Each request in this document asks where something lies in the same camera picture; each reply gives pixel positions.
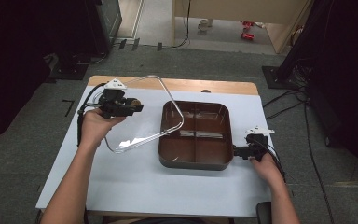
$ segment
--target white table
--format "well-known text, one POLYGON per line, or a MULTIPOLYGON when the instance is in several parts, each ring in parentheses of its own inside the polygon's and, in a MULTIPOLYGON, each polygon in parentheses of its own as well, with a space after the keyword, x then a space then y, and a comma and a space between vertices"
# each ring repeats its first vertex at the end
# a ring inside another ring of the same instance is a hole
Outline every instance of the white table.
MULTIPOLYGON (((88 86, 81 103, 92 89, 88 86)), ((162 91, 128 89, 145 105, 141 113, 115 126, 107 138, 115 145, 126 134, 159 132, 162 91)), ((220 103, 230 113, 233 144, 244 146, 245 130, 267 127, 258 95, 171 91, 175 100, 220 103)), ((36 204, 44 210, 76 153, 74 116, 62 147, 36 204)), ((95 215, 145 215, 190 217, 255 217, 255 206, 270 201, 269 187, 252 164, 235 157, 224 171, 166 168, 158 160, 158 140, 122 154, 111 152, 105 142, 97 150, 91 170, 87 208, 95 215)))

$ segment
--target brown tray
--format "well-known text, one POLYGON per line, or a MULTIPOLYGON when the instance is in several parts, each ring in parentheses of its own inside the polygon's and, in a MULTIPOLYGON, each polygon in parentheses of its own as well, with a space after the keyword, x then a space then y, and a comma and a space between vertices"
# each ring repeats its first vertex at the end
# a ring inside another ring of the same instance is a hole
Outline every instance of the brown tray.
MULTIPOLYGON (((233 158, 228 109, 224 105, 175 101, 185 117, 183 126, 159 138, 162 165, 170 168, 224 170, 233 158)), ((161 130, 182 118, 172 102, 163 106, 161 130)))

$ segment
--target wrist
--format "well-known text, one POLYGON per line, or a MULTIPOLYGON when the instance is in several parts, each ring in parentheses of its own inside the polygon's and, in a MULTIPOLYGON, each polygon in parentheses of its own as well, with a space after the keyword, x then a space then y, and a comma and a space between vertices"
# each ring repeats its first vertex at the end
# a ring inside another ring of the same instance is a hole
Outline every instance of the wrist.
POLYGON ((268 178, 266 178, 266 180, 271 187, 275 187, 275 186, 279 187, 281 185, 285 185, 281 173, 270 175, 268 178))
POLYGON ((77 151, 85 154, 94 155, 99 145, 100 143, 96 144, 88 141, 81 141, 80 145, 77 148, 77 151))
POLYGON ((276 178, 268 180, 268 185, 271 192, 282 192, 283 190, 287 190, 286 184, 281 176, 276 176, 276 178))

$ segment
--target black curtain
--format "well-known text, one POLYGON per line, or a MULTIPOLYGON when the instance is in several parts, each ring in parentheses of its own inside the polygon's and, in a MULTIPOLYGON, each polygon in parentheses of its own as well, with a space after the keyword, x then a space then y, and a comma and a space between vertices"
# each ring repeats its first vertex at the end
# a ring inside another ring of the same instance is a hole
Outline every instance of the black curtain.
MULTIPOLYGON (((328 20, 319 24, 323 48, 309 79, 323 96, 314 101, 326 101, 340 122, 331 134, 358 157, 358 1, 335 0, 328 12, 328 20)), ((321 118, 330 116, 319 112, 321 118)))
POLYGON ((49 75, 49 49, 25 1, 0 1, 0 134, 49 75))

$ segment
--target wooden board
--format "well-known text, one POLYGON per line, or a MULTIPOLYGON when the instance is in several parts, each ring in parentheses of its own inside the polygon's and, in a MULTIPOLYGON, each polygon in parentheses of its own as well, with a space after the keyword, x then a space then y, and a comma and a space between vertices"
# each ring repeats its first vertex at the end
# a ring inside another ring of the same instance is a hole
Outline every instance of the wooden board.
MULTIPOLYGON (((89 79, 89 86, 96 86, 100 83, 108 82, 115 78, 115 76, 93 76, 89 79)), ((136 77, 116 77, 121 82, 125 83, 136 77)), ((228 82, 228 81, 212 81, 212 80, 191 80, 191 79, 174 79, 163 78, 162 81, 170 91, 203 91, 208 90, 215 93, 228 94, 244 94, 244 95, 258 95, 257 87, 251 82, 228 82)), ((133 88, 143 89, 161 89, 159 82, 155 81, 140 81, 138 84, 131 84, 133 88)))

